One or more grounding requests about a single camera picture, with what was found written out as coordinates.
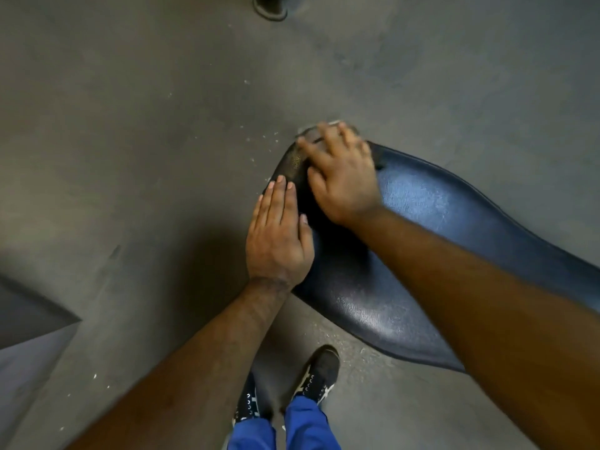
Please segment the person's left hand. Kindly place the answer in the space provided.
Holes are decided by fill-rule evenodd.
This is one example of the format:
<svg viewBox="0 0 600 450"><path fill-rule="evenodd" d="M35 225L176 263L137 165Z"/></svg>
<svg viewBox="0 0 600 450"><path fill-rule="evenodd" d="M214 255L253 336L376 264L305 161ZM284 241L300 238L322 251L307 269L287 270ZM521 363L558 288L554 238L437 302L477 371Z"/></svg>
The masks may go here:
<svg viewBox="0 0 600 450"><path fill-rule="evenodd" d="M283 284L291 291L301 284L313 265L315 251L304 252L299 240L296 186L287 179L284 213L280 225L270 225L270 181L263 196L259 219L247 233L246 259L251 279L260 278Z"/></svg>

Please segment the person's right hand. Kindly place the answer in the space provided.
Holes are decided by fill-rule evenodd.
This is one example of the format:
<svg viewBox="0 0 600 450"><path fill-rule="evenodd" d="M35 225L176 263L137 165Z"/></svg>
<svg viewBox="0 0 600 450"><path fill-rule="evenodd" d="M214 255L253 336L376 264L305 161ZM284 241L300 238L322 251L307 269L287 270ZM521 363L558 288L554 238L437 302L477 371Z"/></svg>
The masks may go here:
<svg viewBox="0 0 600 450"><path fill-rule="evenodd" d="M308 159L308 167L317 167L326 178L327 198L317 202L324 214L335 224L355 231L374 212L382 208L376 167L373 158L363 158L358 145L363 140L344 122L342 132L348 151L332 157L322 141L310 142L301 136L296 145Z"/></svg>

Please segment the dark blue vinyl seat cushion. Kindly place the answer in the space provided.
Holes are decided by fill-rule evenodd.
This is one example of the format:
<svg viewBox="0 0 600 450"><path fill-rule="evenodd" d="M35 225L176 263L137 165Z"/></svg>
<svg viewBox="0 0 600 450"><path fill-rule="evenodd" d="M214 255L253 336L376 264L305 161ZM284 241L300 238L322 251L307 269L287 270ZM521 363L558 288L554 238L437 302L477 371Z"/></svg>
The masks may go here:
<svg viewBox="0 0 600 450"><path fill-rule="evenodd" d="M600 268L541 239L455 174L370 143L384 205L521 279L600 314ZM390 270L356 236L333 224L307 181L296 144L270 180L293 182L316 256L294 294L341 329L395 359L464 373L446 341Z"/></svg>

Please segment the person's left forearm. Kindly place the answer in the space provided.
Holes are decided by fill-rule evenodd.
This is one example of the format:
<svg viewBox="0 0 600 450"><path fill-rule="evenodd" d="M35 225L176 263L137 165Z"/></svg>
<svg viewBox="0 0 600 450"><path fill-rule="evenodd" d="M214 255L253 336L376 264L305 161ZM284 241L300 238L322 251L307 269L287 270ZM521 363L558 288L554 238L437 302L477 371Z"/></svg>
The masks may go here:
<svg viewBox="0 0 600 450"><path fill-rule="evenodd" d="M254 357L291 288L252 278L65 450L220 450Z"/></svg>

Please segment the person's right forearm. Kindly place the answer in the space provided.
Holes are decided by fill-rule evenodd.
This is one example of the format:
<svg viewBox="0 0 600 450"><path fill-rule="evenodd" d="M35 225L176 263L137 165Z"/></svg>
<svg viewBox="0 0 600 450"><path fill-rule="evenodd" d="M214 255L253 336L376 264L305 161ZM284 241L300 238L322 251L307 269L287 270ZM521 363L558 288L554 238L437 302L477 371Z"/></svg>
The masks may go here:
<svg viewBox="0 0 600 450"><path fill-rule="evenodd" d="M467 373L538 448L600 450L600 316L381 204L341 222L394 273Z"/></svg>

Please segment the black white right shoe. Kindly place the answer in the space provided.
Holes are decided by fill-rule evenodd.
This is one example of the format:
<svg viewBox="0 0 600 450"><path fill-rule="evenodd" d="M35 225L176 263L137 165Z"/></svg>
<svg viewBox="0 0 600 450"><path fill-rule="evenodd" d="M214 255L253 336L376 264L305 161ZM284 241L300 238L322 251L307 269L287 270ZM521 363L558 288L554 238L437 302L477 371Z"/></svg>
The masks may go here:
<svg viewBox="0 0 600 450"><path fill-rule="evenodd" d="M311 356L292 400L305 398L320 406L334 388L340 367L340 356L333 346L318 348Z"/></svg>

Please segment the black white shoe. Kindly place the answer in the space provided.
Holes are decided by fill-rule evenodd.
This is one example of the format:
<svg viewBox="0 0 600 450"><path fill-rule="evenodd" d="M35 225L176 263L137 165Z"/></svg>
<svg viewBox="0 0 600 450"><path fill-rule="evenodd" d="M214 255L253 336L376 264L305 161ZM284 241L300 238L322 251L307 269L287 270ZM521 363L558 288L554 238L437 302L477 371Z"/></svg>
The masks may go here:
<svg viewBox="0 0 600 450"><path fill-rule="evenodd" d="M320 406L334 388L340 367L340 356L333 346L318 348L311 356L292 400L305 398Z"/></svg>
<svg viewBox="0 0 600 450"><path fill-rule="evenodd" d="M232 419L232 426L243 421L261 418L259 411L256 379L252 371L249 372Z"/></svg>

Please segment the black white left shoe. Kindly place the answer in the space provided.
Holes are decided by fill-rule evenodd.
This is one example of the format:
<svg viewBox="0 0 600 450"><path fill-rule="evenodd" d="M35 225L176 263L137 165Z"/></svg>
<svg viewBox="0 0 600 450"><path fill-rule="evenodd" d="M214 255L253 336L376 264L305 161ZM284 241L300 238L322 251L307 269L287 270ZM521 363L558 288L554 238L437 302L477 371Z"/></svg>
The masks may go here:
<svg viewBox="0 0 600 450"><path fill-rule="evenodd" d="M261 418L259 411L256 379L252 371L249 372L232 419L232 426L243 421Z"/></svg>

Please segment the blue trousers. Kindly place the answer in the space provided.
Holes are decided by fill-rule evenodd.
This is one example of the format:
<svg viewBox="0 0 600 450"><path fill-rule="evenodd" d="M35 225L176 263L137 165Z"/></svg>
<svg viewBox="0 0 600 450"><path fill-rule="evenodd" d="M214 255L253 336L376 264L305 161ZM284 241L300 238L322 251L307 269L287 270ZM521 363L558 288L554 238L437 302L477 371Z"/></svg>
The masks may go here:
<svg viewBox="0 0 600 450"><path fill-rule="evenodd" d="M285 450L341 450L317 403L303 396L295 397L284 414ZM244 419L233 426L227 450L277 450L276 432L263 417Z"/></svg>

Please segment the grey panel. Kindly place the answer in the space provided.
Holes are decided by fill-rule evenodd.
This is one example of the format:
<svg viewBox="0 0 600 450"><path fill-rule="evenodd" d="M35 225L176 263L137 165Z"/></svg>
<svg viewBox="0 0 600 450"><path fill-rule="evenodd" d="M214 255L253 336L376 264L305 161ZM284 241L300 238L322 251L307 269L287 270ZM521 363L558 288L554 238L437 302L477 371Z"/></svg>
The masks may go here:
<svg viewBox="0 0 600 450"><path fill-rule="evenodd" d="M81 319L0 274L0 450L48 381Z"/></svg>

